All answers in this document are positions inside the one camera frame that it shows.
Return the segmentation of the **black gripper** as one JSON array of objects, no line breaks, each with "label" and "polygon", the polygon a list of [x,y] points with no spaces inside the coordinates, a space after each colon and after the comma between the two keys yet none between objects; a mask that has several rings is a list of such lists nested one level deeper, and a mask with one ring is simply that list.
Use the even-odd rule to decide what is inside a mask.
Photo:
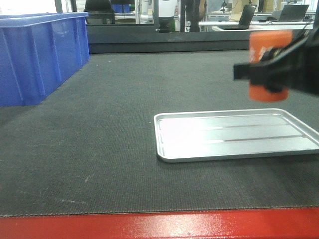
[{"label": "black gripper", "polygon": [[273,61],[271,76],[268,62],[238,63],[233,66],[234,81],[249,80],[265,85],[270,92],[289,88],[307,94],[319,94],[319,25],[303,30],[286,47],[271,48],[265,59]]}]

